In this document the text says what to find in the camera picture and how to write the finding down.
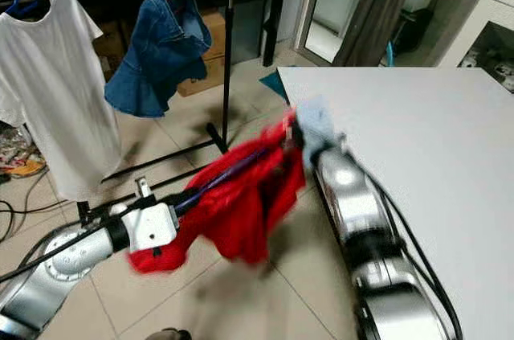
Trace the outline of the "red polo shirt white stripes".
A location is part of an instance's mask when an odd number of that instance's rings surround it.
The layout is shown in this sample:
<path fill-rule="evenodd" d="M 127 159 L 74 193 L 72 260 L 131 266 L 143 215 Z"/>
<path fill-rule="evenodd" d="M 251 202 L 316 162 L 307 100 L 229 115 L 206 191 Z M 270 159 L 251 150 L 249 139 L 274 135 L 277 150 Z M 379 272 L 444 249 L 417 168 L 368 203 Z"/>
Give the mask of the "red polo shirt white stripes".
<path fill-rule="evenodd" d="M 169 272 L 184 265 L 187 252 L 198 237 L 215 245 L 227 260 L 258 265 L 269 255 L 267 242 L 271 231 L 294 207 L 299 190 L 305 186 L 304 151 L 292 135 L 296 111 L 290 109 L 283 119 L 261 130 L 257 137 L 239 146 L 280 148 L 280 164 L 267 181 L 247 190 L 227 205 L 198 205 L 185 211 L 177 237 L 164 247 L 129 252 L 128 262 L 139 273 Z"/>

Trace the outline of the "cardboard box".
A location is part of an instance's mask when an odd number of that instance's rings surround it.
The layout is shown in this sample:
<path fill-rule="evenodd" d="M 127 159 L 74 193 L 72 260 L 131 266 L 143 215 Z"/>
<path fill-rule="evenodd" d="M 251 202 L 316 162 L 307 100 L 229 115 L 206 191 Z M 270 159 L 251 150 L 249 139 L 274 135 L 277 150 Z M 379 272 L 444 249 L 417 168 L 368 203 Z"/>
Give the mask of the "cardboard box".
<path fill-rule="evenodd" d="M 215 8 L 202 10 L 203 24 L 208 27 L 212 43 L 202 54 L 202 63 L 206 76 L 203 79 L 187 79 L 177 87 L 177 94 L 191 96 L 223 84 L 224 60 L 226 49 L 226 22 L 220 10 Z"/>

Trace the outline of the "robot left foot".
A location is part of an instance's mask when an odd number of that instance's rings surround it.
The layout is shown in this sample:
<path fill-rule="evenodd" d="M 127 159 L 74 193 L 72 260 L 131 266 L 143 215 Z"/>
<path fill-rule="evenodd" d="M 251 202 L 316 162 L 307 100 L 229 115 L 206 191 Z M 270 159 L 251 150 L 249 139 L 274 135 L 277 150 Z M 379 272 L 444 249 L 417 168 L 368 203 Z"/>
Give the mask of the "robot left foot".
<path fill-rule="evenodd" d="M 145 340 L 192 340 L 192 336 L 188 330 L 164 328 L 151 333 Z"/>

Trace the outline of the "blue denim garment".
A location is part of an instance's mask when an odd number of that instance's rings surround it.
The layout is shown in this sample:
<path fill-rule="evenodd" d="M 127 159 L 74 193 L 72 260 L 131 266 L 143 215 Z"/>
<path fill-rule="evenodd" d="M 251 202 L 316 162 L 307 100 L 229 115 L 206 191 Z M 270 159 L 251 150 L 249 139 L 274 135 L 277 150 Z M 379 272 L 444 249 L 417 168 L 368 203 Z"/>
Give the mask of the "blue denim garment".
<path fill-rule="evenodd" d="M 144 0 L 106 101 L 137 118 L 163 117 L 180 83 L 208 76 L 202 57 L 212 45 L 195 0 Z"/>

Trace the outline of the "teal floor rug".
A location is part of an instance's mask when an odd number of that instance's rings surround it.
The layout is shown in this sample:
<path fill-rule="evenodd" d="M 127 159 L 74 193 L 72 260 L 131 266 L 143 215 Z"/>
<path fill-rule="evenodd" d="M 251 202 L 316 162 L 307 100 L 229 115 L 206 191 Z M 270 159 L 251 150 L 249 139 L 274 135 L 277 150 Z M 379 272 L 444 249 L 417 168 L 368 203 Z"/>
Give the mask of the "teal floor rug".
<path fill-rule="evenodd" d="M 280 98 L 283 98 L 283 101 L 285 101 L 286 104 L 292 104 L 292 102 L 290 101 L 290 98 L 287 94 L 285 84 L 284 84 L 282 78 L 280 78 L 280 74 L 278 71 L 268 73 L 268 75 L 266 75 L 264 78 L 260 78 L 259 82 L 264 87 L 267 87 L 273 93 L 278 95 Z"/>

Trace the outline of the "plain white t-shirt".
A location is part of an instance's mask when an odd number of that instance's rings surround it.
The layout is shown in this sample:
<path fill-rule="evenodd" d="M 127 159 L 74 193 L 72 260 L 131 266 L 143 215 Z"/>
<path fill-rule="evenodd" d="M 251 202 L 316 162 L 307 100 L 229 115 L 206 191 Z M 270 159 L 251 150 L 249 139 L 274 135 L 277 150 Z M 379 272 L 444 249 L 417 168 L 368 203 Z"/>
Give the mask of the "plain white t-shirt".
<path fill-rule="evenodd" d="M 77 0 L 49 0 L 33 22 L 0 16 L 0 119 L 28 127 L 66 200 L 87 201 L 122 161 L 93 47 L 102 34 Z"/>

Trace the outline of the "clear plastic bag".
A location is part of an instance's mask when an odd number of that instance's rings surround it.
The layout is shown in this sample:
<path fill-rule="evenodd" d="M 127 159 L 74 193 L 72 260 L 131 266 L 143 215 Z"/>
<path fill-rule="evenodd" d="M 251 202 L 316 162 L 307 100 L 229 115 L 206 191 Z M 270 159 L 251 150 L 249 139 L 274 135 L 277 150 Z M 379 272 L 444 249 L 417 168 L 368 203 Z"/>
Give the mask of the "clear plastic bag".
<path fill-rule="evenodd" d="M 28 178 L 41 174 L 47 160 L 35 144 L 26 125 L 11 126 L 0 123 L 0 179 L 1 182 Z"/>

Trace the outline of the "grey curtain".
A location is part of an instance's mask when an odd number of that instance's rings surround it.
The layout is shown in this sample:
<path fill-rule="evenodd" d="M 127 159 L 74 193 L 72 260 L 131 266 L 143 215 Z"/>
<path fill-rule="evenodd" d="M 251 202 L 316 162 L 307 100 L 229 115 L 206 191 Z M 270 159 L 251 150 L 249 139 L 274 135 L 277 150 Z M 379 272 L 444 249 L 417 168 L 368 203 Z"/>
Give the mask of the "grey curtain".
<path fill-rule="evenodd" d="M 357 0 L 333 67 L 378 67 L 405 0 Z"/>

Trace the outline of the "white glass door cabinet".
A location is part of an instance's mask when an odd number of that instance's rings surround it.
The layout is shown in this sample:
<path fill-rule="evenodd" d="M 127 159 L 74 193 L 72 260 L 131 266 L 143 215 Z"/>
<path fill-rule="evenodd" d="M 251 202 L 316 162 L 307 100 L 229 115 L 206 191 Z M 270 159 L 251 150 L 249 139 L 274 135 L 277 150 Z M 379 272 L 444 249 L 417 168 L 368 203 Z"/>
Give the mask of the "white glass door cabinet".
<path fill-rule="evenodd" d="M 514 0 L 481 0 L 476 9 L 484 17 L 471 25 L 475 38 L 458 65 L 482 69 L 514 94 Z"/>

